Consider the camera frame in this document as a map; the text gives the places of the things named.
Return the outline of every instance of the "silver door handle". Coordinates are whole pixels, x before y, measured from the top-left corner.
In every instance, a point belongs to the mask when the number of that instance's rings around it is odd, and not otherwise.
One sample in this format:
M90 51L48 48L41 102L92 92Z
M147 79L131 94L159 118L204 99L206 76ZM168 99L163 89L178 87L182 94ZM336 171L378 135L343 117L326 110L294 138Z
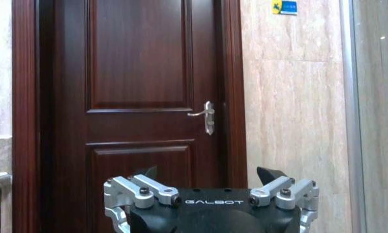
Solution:
M204 114L206 133L212 135L215 132L215 109L214 104L207 101L204 104L204 111L199 113L187 113L190 117L198 117Z

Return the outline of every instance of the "door trim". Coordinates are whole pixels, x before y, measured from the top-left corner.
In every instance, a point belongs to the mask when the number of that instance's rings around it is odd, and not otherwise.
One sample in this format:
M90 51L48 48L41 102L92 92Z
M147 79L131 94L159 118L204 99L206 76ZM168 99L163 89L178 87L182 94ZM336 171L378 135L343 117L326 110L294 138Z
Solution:
M39 232L40 156L36 105L36 9L33 0L12 1L13 67L13 232Z
M52 110L44 96L52 73L53 0L12 1L13 32L13 232L39 233L45 203ZM228 185L247 187L246 120L239 0L216 0L227 115Z

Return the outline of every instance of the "silver metal bracket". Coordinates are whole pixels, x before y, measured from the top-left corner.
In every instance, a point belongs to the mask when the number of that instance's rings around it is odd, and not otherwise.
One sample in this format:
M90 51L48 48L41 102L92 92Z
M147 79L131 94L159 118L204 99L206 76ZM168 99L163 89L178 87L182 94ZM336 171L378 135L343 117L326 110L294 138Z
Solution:
M144 175L134 176L131 181L140 187L150 187L150 190L154 192L155 197L163 205L180 205L182 198L176 188L164 186Z
M250 203L258 207L270 205L272 197L282 189L291 187L292 183L294 179L280 176L262 188L254 188L251 190Z
M187 113L190 117L198 117L204 114L204 124L206 124L206 133L212 135L215 132L215 109L214 104L207 101L204 104L204 110L199 113Z
M107 208L135 204L136 208L146 209L152 207L155 199L150 190L142 194L140 187L119 176L104 183L104 202Z
M112 219L114 229L118 233L131 233L126 211L122 207L106 208L106 215Z
M308 233L311 223L318 219L319 187L312 180L303 179L290 189L276 194L276 206L292 210L302 208L300 233Z

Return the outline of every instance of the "screw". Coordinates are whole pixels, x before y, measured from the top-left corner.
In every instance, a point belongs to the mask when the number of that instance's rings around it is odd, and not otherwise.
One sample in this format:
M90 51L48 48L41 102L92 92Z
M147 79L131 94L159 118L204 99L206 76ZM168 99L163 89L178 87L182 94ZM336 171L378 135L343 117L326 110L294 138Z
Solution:
M252 205L252 206L258 206L259 205L259 199L256 197L250 197L248 198L248 203Z
M280 190L280 195L283 195L284 197L290 197L290 196L292 195L292 192L291 192L290 189L283 188L283 189Z
M147 194L150 194L150 188L148 188L148 187L142 187L142 188L140 188L140 194L142 194L142 195L147 195Z
M182 197L179 197L179 196L174 196L174 198L171 199L171 205L174 207L179 207L182 202L183 202L183 200L182 200Z

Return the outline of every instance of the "aluminum frame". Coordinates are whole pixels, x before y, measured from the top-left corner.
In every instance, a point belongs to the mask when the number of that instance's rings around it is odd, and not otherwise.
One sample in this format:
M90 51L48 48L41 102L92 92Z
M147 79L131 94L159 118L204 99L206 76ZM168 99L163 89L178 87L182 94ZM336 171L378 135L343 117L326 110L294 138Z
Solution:
M340 0L352 232L367 233L354 0Z

